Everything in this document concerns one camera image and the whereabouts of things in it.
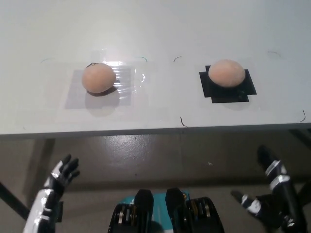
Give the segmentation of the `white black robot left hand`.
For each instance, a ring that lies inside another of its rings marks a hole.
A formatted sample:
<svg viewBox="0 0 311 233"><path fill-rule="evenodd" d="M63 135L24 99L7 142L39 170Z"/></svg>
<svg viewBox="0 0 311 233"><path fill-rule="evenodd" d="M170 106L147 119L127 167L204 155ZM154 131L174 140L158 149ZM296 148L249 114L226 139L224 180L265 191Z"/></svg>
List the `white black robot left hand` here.
<svg viewBox="0 0 311 233"><path fill-rule="evenodd" d="M30 209L23 232L53 233L61 211L60 200L65 189L79 176L79 159L67 155L50 172L43 187L38 191Z"/></svg>

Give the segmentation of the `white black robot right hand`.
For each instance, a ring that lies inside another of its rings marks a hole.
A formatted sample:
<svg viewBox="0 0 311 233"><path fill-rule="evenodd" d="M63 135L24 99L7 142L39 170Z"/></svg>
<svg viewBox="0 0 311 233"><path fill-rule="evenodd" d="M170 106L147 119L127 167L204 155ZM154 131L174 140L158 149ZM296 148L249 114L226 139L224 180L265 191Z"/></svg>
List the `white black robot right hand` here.
<svg viewBox="0 0 311 233"><path fill-rule="evenodd" d="M281 229L284 233L307 233L303 206L310 203L311 198L297 193L287 169L272 150L261 145L257 155L272 193L252 199L233 190L231 196L266 227Z"/></svg>

